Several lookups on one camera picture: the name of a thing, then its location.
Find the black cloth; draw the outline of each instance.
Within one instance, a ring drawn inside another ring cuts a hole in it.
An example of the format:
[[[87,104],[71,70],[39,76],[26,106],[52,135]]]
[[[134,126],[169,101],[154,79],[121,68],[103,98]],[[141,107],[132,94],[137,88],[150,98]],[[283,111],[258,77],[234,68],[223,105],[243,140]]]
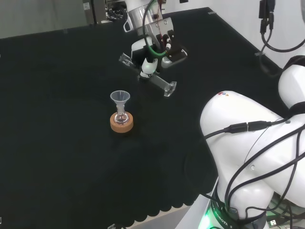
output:
[[[129,226],[213,188],[214,161],[199,118],[216,93],[232,90],[285,115],[278,79],[258,52],[210,9],[170,15],[189,58],[163,72],[170,98],[118,62],[139,38],[121,23],[0,40],[0,217],[4,229]],[[129,135],[116,135],[110,93],[131,94]]]

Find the white wall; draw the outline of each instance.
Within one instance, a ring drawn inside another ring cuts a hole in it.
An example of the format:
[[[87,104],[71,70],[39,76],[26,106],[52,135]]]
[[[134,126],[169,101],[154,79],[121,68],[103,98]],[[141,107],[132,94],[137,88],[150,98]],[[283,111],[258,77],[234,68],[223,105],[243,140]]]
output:
[[[183,10],[209,7],[212,2],[213,0],[189,0],[189,2],[180,3],[179,0],[166,0],[165,12],[172,13]]]
[[[86,24],[82,0],[0,0],[0,38]]]
[[[258,19],[259,0],[213,0],[210,8],[256,48],[262,48]],[[300,0],[277,0],[274,14],[275,24],[270,45],[278,49],[288,49],[305,39]],[[278,53],[266,48],[264,52],[278,66],[284,67],[297,51]]]

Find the white robot link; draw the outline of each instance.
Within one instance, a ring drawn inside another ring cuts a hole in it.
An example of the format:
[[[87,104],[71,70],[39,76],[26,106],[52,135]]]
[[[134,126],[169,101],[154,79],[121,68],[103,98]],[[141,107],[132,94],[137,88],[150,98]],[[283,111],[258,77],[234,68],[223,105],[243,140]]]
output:
[[[187,51],[175,37],[172,19],[163,19],[158,0],[125,2],[128,11],[125,32],[137,31],[144,38],[132,45],[131,57],[123,53],[120,61],[134,69],[139,77],[162,88],[164,96],[168,97],[174,92],[177,82],[167,83],[159,74],[162,69],[185,60]]]
[[[207,211],[212,228],[269,228],[265,212],[274,192],[305,207],[304,47],[284,68],[278,90],[289,108],[285,119],[232,91],[215,95],[202,112],[219,177]]]

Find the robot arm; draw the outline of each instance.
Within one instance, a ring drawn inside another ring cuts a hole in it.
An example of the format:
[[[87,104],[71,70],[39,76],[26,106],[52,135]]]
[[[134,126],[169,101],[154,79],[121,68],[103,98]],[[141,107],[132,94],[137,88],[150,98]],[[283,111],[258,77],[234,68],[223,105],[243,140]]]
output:
[[[124,24],[125,32],[136,31],[143,35],[143,16],[150,0],[125,0],[128,11],[128,19]],[[151,80],[154,84],[164,89],[164,96],[170,96],[176,86],[176,82],[167,83],[159,77],[162,69],[169,68],[182,62],[187,57],[187,51],[177,41],[171,18],[163,19],[158,2],[152,3],[145,17],[145,33],[148,35],[146,45],[141,39],[132,45],[131,57],[123,54],[122,62],[135,69],[139,77]],[[166,52],[163,56],[154,54]]]

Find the green light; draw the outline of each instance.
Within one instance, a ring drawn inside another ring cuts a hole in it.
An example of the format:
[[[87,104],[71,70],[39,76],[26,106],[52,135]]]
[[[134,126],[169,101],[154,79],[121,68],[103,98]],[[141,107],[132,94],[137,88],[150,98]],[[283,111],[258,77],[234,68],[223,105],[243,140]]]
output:
[[[210,226],[210,218],[208,214],[205,214],[199,224],[198,229],[207,229]]]

